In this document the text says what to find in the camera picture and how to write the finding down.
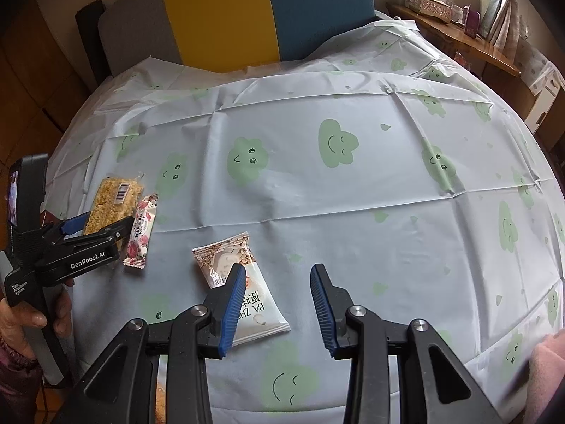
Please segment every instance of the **curtain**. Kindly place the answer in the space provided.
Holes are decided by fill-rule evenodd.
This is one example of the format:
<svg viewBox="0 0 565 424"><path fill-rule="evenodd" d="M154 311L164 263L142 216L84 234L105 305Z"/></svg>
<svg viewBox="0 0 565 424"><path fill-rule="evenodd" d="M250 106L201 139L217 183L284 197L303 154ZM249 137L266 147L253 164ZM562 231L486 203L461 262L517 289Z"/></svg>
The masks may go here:
<svg viewBox="0 0 565 424"><path fill-rule="evenodd" d="M520 36L516 0L490 0L478 29L479 35L514 61Z"/></svg>

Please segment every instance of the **pink fabric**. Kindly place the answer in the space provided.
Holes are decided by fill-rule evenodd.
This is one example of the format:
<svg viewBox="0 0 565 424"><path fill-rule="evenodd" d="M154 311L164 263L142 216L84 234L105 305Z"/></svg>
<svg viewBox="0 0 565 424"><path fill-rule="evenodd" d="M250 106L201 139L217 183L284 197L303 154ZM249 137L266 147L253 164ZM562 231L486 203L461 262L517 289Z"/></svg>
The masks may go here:
<svg viewBox="0 0 565 424"><path fill-rule="evenodd" d="M547 335L532 352L524 424L534 424L565 376L565 329Z"/></svg>
<svg viewBox="0 0 565 424"><path fill-rule="evenodd" d="M42 375L37 361L15 352L0 337L0 394L21 424L33 423Z"/></svg>

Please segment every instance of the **barcode label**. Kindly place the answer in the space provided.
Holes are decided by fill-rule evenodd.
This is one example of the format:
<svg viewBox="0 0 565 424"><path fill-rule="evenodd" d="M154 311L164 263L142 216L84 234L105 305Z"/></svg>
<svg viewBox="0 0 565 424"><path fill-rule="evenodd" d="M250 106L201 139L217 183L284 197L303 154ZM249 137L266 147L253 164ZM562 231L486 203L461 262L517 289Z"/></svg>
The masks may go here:
<svg viewBox="0 0 565 424"><path fill-rule="evenodd" d="M116 193L116 199L114 199L114 204L123 204L125 195L128 194L129 183L122 183L118 187L118 192Z"/></svg>

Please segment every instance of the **purple box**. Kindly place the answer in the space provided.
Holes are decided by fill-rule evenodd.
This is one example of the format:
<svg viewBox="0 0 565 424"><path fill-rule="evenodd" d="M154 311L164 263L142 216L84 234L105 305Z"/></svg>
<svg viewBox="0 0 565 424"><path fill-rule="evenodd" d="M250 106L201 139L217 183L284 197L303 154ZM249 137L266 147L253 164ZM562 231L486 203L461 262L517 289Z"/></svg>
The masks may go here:
<svg viewBox="0 0 565 424"><path fill-rule="evenodd" d="M481 20L481 15L470 9L467 12L467 20L465 21L465 35L469 35L471 38L477 37L478 23Z"/></svg>

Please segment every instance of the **metal screw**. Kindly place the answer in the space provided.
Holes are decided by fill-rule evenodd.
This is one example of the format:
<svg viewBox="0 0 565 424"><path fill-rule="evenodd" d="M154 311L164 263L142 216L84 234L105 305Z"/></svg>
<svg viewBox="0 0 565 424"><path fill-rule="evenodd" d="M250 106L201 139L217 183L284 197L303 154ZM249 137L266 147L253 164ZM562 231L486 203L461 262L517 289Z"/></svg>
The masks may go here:
<svg viewBox="0 0 565 424"><path fill-rule="evenodd" d="M128 322L128 328L131 331L137 331L141 327L143 327L143 320L142 319L132 319Z"/></svg>
<svg viewBox="0 0 565 424"><path fill-rule="evenodd" d="M363 317L367 313L367 310L363 306L354 305L349 308L349 312L354 316Z"/></svg>
<svg viewBox="0 0 565 424"><path fill-rule="evenodd" d="M190 313L196 317L204 316L204 314L207 312L208 312L208 308L205 307L204 305L196 305L190 308Z"/></svg>
<svg viewBox="0 0 565 424"><path fill-rule="evenodd" d="M416 319L412 322L412 327L417 331L428 331L429 324L424 319Z"/></svg>

